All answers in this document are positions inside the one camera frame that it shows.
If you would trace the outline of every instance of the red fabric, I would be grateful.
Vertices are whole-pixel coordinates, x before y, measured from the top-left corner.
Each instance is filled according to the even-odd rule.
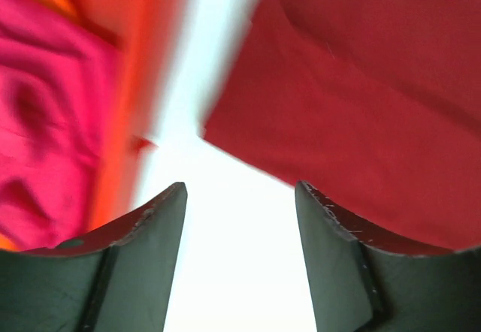
[[[481,0],[262,0],[205,139],[405,237],[481,243]]]
[[[21,249],[85,231],[116,51],[31,0],[0,0],[0,233]]]

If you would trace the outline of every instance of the crumpled pink fabric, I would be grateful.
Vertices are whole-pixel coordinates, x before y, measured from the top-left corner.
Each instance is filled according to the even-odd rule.
[[[0,233],[20,249],[85,231],[115,48],[33,0],[0,0]]]

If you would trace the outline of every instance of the white tabletop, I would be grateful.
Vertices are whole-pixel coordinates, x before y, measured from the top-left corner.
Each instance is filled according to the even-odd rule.
[[[189,199],[165,332],[316,330],[291,186],[205,143],[199,119],[239,45],[253,0],[190,0],[138,207],[176,181]]]

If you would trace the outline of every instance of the pink towel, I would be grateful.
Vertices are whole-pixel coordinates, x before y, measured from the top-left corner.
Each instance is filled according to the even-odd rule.
[[[21,249],[85,231],[117,57],[32,0],[0,0],[0,233]]]

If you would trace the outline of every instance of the white table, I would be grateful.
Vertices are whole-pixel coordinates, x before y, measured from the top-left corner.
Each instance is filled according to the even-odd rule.
[[[165,332],[314,332],[294,191],[205,143],[199,118],[253,0],[190,0],[133,207],[176,181],[189,200]]]

